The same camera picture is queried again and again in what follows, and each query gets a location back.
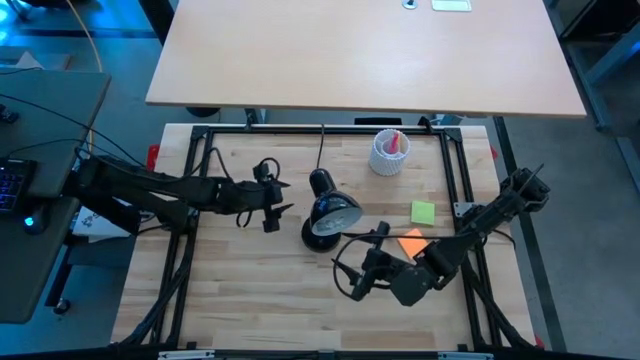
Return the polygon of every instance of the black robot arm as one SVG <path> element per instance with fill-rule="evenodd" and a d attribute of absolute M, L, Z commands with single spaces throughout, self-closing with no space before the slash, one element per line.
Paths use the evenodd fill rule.
<path fill-rule="evenodd" d="M 381 250 L 384 238 L 394 237 L 388 235 L 386 223 L 381 223 L 375 232 L 358 236 L 356 239 L 373 244 L 362 263 L 363 272 L 334 260 L 353 286 L 346 295 L 360 301 L 373 287 L 388 288 L 402 305 L 412 306 L 428 290 L 441 290 L 456 275 L 476 243 L 516 215 L 542 209 L 549 198 L 549 188 L 538 179 L 537 171 L 519 169 L 511 174 L 500 184 L 500 195 L 495 200 L 486 206 L 472 207 L 462 218 L 462 229 L 453 237 L 434 238 L 413 258 L 415 264 Z"/>
<path fill-rule="evenodd" d="M 91 156 L 82 160 L 66 193 L 130 233 L 137 231 L 140 210 L 153 212 L 161 223 L 179 231 L 190 226 L 194 211 L 232 215 L 262 210 L 264 231 L 278 231 L 278 220 L 292 204 L 273 206 L 282 203 L 282 188 L 289 185 L 276 179 L 264 161 L 253 168 L 253 175 L 255 181 L 237 183 L 227 177 L 178 178 L 111 157 Z"/>

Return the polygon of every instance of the wooden tabletop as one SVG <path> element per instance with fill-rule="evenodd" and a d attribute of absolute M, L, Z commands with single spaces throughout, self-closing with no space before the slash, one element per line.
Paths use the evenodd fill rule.
<path fill-rule="evenodd" d="M 540 0 L 182 0 L 147 102 L 584 117 Z"/>
<path fill-rule="evenodd" d="M 485 128 L 461 129 L 475 198 L 489 202 L 498 194 L 498 180 Z M 167 125 L 157 171 L 182 173 L 190 133 L 190 125 Z M 410 139 L 411 154 L 403 171 L 380 177 L 367 163 L 371 136 L 326 136 L 321 166 L 331 172 L 339 189 L 364 209 L 365 215 L 350 231 L 368 231 L 382 220 L 391 224 L 392 233 L 403 234 L 417 226 L 409 219 L 411 201 L 423 200 L 436 204 L 436 225 L 420 227 L 423 234 L 453 234 L 439 142 L 429 136 Z M 300 238 L 313 202 L 308 176 L 315 166 L 319 142 L 318 135 L 215 136 L 214 146 L 219 147 L 237 181 L 252 179 L 251 169 L 262 158 L 276 158 L 282 165 L 280 179 L 292 185 L 284 189 L 285 203 L 295 206 L 281 219 L 281 230 L 270 234 L 263 233 L 264 216 L 259 212 L 253 214 L 246 229 L 236 227 L 235 216 L 201 214 L 181 343 L 197 341 L 203 348 L 243 350 L 454 350 L 459 343 L 471 344 L 460 276 L 443 291 L 428 292 L 411 308 L 401 306 L 389 291 L 374 289 L 361 302 L 338 292 L 331 275 L 330 259 L 335 251 L 313 253 Z M 213 158 L 209 174 L 221 175 Z M 163 231 L 138 237 L 114 341 L 131 333 L 155 301 L 168 238 Z M 345 252 L 344 261 L 359 266 L 367 248 L 354 244 Z M 387 241 L 383 249 L 404 257 L 395 239 Z M 485 249 L 498 305 L 522 335 L 533 341 L 512 244 L 492 235 Z M 347 286 L 346 278 L 340 279 Z M 172 309 L 169 306 L 164 336 Z M 488 339 L 482 305 L 479 309 Z"/>

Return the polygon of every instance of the white cup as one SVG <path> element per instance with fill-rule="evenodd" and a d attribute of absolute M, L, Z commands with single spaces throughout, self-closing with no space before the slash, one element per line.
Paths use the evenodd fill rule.
<path fill-rule="evenodd" d="M 389 147 L 395 134 L 398 137 L 398 152 L 389 154 Z M 411 150 L 409 138 L 402 132 L 394 129 L 385 129 L 379 132 L 373 139 L 369 166 L 378 175 L 391 176 L 402 170 L 402 165 Z"/>

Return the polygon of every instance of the black metal frame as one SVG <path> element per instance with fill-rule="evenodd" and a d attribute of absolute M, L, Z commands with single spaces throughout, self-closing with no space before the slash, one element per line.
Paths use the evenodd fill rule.
<path fill-rule="evenodd" d="M 458 202 L 458 192 L 456 189 L 456 177 L 453 171 L 453 163 L 451 159 L 451 151 L 450 145 L 453 144 L 456 152 L 456 159 L 458 162 L 458 166 L 460 169 L 460 176 L 462 180 L 462 187 L 464 190 L 464 200 L 467 202 L 473 202 L 473 190 L 471 187 L 471 179 L 469 176 L 469 169 L 467 167 L 467 160 L 464 151 L 464 145 L 462 141 L 462 135 L 460 129 L 457 128 L 433 128 L 430 123 L 427 121 L 425 123 L 425 127 L 410 127 L 403 128 L 402 131 L 407 135 L 426 135 L 426 136 L 435 136 L 440 142 L 440 148 L 442 151 L 442 159 L 445 170 L 445 177 L 447 180 L 447 190 L 449 195 L 449 200 L 451 203 L 451 213 L 454 220 L 454 228 L 455 230 L 459 230 L 461 224 L 460 221 L 455 216 L 454 203 Z M 378 131 L 380 131 L 382 127 L 371 127 L 371 126 L 325 126 L 324 133 L 326 135 L 366 135 L 373 136 Z M 193 166 L 195 165 L 195 157 L 196 151 L 200 141 L 204 141 L 204 152 L 203 152 L 203 166 L 200 171 L 201 176 L 205 176 L 207 173 L 208 162 L 209 162 L 209 149 L 213 146 L 213 139 L 215 134 L 237 134 L 237 133 L 249 133 L 249 134 L 305 134 L 305 135 L 320 135 L 321 134 L 320 126 L 260 126 L 260 125 L 252 125 L 250 122 L 247 123 L 246 126 L 194 126 L 190 143 L 189 150 L 187 152 L 187 158 L 185 163 L 185 173 L 188 173 Z M 195 218 L 196 226 L 192 227 L 187 234 L 187 243 L 185 248 L 185 253 L 189 252 L 191 256 L 193 256 L 194 248 L 195 248 L 195 240 L 197 235 L 197 221 L 198 215 Z M 175 260 L 178 251 L 178 243 L 180 241 L 179 233 L 172 233 L 171 239 L 169 241 L 167 257 L 165 260 L 165 266 L 163 270 L 162 282 L 160 287 L 160 292 L 163 293 L 166 290 L 168 283 L 171 280 L 173 269 L 175 267 Z M 491 294 L 491 283 L 489 281 L 488 268 L 486 263 L 486 257 L 484 254 L 484 250 L 481 246 L 478 246 L 474 253 L 476 254 L 476 262 L 479 270 L 479 277 L 482 283 L 482 286 L 487 291 L 487 293 Z M 471 275 L 469 270 L 471 267 L 463 267 L 462 276 L 463 276 L 463 284 L 464 284 L 464 292 L 465 292 L 465 300 L 467 303 L 467 313 L 469 316 L 469 325 L 471 331 L 471 337 L 473 341 L 474 348 L 479 348 L 481 346 L 486 346 L 486 342 L 482 338 L 482 333 L 480 329 L 480 322 L 478 319 L 478 310 L 476 305 L 476 298 L 471 285 L 469 284 L 468 277 Z M 177 301 L 174 307 L 173 313 L 173 322 L 171 326 L 171 333 L 169 334 L 166 343 L 177 346 L 180 334 L 180 328 L 182 325 L 182 317 L 184 315 L 184 305 L 186 300 L 186 291 L 189 282 L 189 275 L 187 274 L 184 282 L 181 284 L 178 294 Z M 492 314 L 487 312 L 487 318 L 489 321 L 489 332 L 491 336 L 491 344 L 494 346 L 501 346 L 502 343 L 500 341 L 500 332 L 496 325 L 495 319 Z M 160 344 L 161 341 L 161 331 L 164 323 L 164 314 L 161 315 L 157 320 L 153 327 L 150 343 L 151 344 Z"/>

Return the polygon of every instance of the orange sticky note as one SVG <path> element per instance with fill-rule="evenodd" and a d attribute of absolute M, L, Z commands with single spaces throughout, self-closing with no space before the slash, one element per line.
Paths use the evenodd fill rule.
<path fill-rule="evenodd" d="M 422 236 L 422 233 L 418 229 L 413 229 L 405 235 Z M 407 254 L 409 259 L 413 259 L 413 257 L 416 256 L 420 252 L 420 250 L 424 249 L 429 244 L 429 241 L 427 241 L 426 239 L 408 239 L 399 237 L 398 243 L 400 244 L 402 250 L 404 250 L 405 254 Z"/>

